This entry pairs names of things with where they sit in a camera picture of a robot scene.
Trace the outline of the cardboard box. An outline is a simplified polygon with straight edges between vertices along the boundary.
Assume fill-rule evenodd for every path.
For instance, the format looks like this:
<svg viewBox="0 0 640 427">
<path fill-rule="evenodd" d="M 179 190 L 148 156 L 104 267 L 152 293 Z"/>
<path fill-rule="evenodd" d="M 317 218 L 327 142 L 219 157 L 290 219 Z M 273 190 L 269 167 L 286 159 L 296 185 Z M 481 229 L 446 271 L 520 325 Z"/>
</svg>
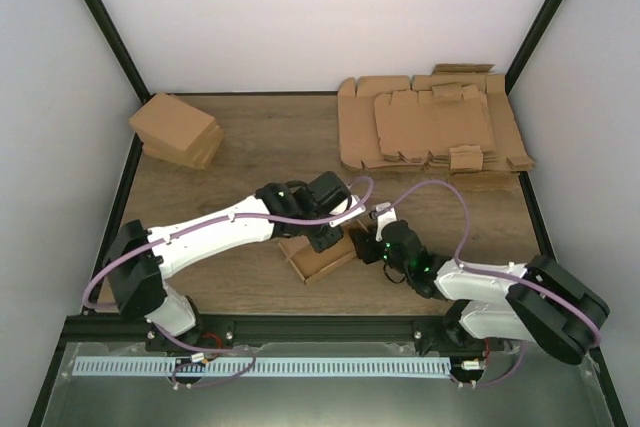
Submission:
<svg viewBox="0 0 640 427">
<path fill-rule="evenodd" d="M 343 237 L 334 246 L 317 253 L 309 240 L 304 237 L 281 239 L 278 242 L 286 262 L 293 268 L 304 285 L 312 285 L 336 269 L 356 258 L 355 247 L 350 233 L 365 232 L 366 225 L 361 221 L 343 224 Z"/>
</svg>

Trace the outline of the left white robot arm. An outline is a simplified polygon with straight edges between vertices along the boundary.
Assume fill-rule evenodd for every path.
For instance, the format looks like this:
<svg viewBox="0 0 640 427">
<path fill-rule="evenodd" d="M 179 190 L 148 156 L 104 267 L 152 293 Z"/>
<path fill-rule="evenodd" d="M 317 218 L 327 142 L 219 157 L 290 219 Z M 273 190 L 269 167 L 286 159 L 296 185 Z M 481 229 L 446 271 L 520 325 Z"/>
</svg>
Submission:
<svg viewBox="0 0 640 427">
<path fill-rule="evenodd" d="M 343 237 L 339 221 L 320 224 L 357 203 L 349 188 L 327 171 L 313 181 L 269 183 L 222 211 L 179 224 L 146 228 L 139 220 L 120 227 L 107 253 L 114 262 L 134 250 L 145 250 L 107 275 L 120 316 L 144 318 L 168 332 L 181 350 L 196 349 L 204 339 L 192 302 L 168 279 L 213 255 L 273 238 L 304 236 L 318 253 Z"/>
</svg>

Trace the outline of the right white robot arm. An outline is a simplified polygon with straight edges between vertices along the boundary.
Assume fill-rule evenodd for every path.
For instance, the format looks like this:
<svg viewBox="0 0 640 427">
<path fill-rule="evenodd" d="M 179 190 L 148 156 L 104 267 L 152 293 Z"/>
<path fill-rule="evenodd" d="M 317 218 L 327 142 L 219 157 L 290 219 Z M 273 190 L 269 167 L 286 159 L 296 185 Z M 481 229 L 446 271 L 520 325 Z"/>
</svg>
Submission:
<svg viewBox="0 0 640 427">
<path fill-rule="evenodd" d="M 444 336 L 455 349 L 502 338 L 535 343 L 577 365 L 601 342 L 609 306 L 549 257 L 505 265 L 459 261 L 428 251 L 404 220 L 350 237 L 363 263 L 380 262 L 417 295 L 451 302 Z"/>
</svg>

